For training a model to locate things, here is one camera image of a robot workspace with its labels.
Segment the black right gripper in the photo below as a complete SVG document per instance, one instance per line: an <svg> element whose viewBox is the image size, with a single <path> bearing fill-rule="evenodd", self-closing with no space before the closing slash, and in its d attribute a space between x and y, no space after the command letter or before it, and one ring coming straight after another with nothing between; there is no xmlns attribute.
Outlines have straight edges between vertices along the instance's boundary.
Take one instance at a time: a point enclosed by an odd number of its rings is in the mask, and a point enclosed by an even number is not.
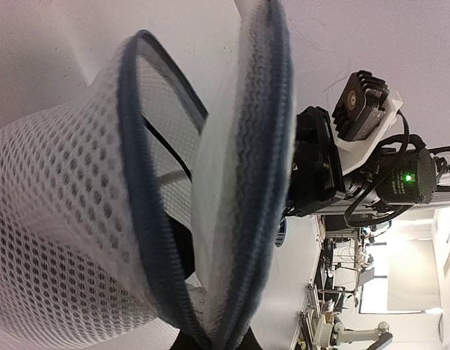
<svg viewBox="0 0 450 350"><path fill-rule="evenodd" d="M295 153L286 217L315 214L348 201L347 219L359 206L391 219L416 204L428 204L436 191L436 162L422 139L403 132L382 140L359 168L345 174L341 153L330 130L330 118L320 107L308 107L296 117Z"/></svg>

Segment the white mesh laundry bag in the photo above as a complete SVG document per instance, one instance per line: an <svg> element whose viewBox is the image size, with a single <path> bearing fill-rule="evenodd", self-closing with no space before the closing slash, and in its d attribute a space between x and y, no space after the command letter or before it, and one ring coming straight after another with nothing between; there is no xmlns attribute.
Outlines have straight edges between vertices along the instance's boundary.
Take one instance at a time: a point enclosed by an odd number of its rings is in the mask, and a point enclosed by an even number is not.
<svg viewBox="0 0 450 350"><path fill-rule="evenodd" d="M126 39L75 101L0 129L0 330L81 349L161 319L237 349L268 280L295 137L279 1L242 20L208 112L162 44Z"/></svg>

